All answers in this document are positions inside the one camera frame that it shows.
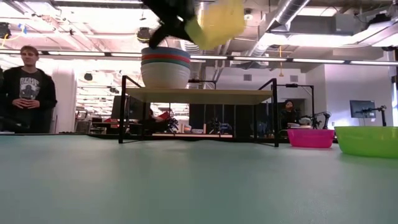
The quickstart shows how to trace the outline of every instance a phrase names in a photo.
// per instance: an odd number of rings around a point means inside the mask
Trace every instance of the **shelf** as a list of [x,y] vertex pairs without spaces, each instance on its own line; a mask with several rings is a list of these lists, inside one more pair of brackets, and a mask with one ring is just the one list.
[[147,103],[216,105],[257,105],[272,96],[272,92],[268,90],[127,88],[126,93]]

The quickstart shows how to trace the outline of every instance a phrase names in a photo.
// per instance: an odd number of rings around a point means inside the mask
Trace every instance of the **green bowl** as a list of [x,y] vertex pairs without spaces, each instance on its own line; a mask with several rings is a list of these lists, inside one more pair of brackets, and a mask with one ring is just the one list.
[[346,154],[398,158],[398,128],[336,127],[338,144]]

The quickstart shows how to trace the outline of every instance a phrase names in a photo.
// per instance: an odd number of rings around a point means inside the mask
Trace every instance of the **pink plastic bowl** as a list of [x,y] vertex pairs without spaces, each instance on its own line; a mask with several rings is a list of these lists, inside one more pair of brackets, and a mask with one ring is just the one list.
[[293,147],[330,148],[335,135],[334,130],[289,129],[290,144]]

